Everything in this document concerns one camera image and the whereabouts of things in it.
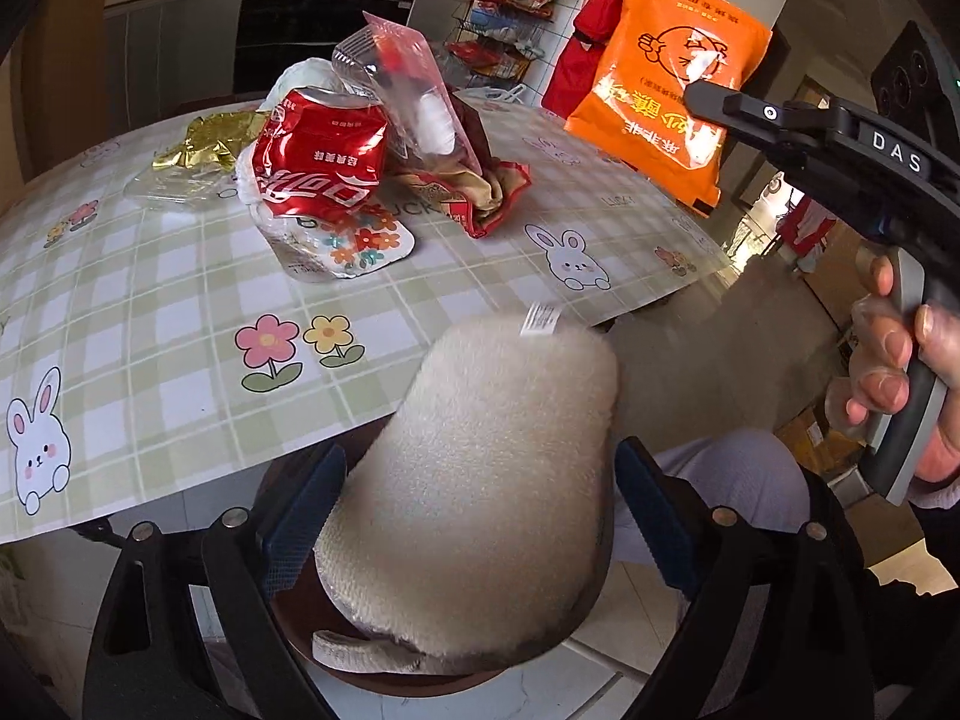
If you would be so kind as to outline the right hand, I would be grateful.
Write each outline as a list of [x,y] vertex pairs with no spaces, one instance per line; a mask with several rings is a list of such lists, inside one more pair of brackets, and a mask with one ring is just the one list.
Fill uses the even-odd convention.
[[903,317],[892,304],[895,273],[889,257],[861,249],[856,268],[867,296],[851,309],[857,346],[848,375],[828,385],[828,421],[855,439],[871,416],[900,413],[910,396],[908,364],[921,359],[947,385],[947,396],[914,476],[944,488],[958,478],[958,316],[928,302]]

